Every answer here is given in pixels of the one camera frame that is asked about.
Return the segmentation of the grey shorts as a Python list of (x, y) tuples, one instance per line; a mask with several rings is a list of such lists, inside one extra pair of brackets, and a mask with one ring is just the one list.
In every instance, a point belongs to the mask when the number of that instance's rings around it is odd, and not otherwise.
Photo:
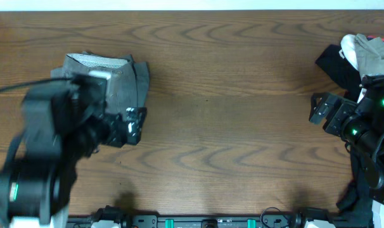
[(93, 53), (68, 53), (63, 66), (51, 70), (52, 78), (70, 78), (73, 74), (88, 75), (91, 70), (111, 72), (107, 80), (106, 111), (125, 115), (128, 107), (143, 107), (150, 86), (150, 69), (146, 61), (136, 62), (128, 54), (119, 58)]

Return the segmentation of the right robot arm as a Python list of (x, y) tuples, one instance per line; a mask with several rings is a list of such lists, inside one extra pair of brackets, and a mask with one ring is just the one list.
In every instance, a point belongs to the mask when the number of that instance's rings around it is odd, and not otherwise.
[(323, 130), (340, 137), (364, 157), (369, 196), (384, 205), (384, 75), (365, 76), (360, 101), (330, 92), (311, 96), (309, 122), (326, 122)]

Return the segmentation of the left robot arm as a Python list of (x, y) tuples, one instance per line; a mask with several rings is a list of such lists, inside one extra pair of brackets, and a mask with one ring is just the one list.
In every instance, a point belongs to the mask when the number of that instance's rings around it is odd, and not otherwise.
[(24, 128), (0, 170), (0, 223), (54, 225), (70, 201), (76, 164), (104, 144), (140, 141), (145, 107), (109, 104), (110, 79), (84, 74), (27, 82)]

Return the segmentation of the olive grey garment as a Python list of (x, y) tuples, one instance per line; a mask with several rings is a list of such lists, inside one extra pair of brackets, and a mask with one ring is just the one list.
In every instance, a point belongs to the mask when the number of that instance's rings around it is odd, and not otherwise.
[(355, 37), (355, 53), (360, 76), (384, 75), (384, 42), (381, 37), (368, 40), (365, 35)]

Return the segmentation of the black garment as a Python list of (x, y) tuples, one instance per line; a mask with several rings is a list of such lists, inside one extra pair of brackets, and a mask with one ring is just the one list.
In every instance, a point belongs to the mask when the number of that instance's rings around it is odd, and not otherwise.
[[(330, 79), (342, 89), (345, 89), (344, 98), (357, 101), (361, 89), (359, 72), (339, 54), (340, 46), (329, 45), (315, 61)], [(339, 214), (354, 223), (369, 226), (373, 223), (372, 204), (369, 197), (369, 187), (361, 166), (364, 164), (360, 154), (350, 149), (350, 162), (353, 180), (347, 187), (345, 194), (336, 204)]]

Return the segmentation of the white garment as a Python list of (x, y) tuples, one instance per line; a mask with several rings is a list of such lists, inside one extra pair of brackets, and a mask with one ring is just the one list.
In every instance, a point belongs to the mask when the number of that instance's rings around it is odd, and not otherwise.
[[(355, 37), (356, 35), (348, 34), (345, 35), (340, 43), (341, 50), (340, 50), (340, 56), (344, 59), (346, 59), (353, 68), (355, 68), (356, 71), (358, 71), (357, 66), (357, 58), (355, 53)], [(364, 80), (368, 75), (359, 76), (358, 78), (361, 80)], [(373, 202), (372, 205), (372, 213), (373, 213), (373, 222), (375, 227), (384, 228), (384, 205), (382, 203), (379, 203), (377, 201)]]

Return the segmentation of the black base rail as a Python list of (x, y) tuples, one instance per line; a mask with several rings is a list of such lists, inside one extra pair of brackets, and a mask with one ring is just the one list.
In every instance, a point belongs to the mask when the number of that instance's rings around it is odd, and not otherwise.
[(91, 215), (70, 216), (66, 228), (301, 228), (373, 227), (372, 222), (334, 216), (327, 210), (304, 208), (296, 213), (287, 213), (275, 207), (266, 208), (260, 215), (131, 215), (123, 210), (106, 206)]

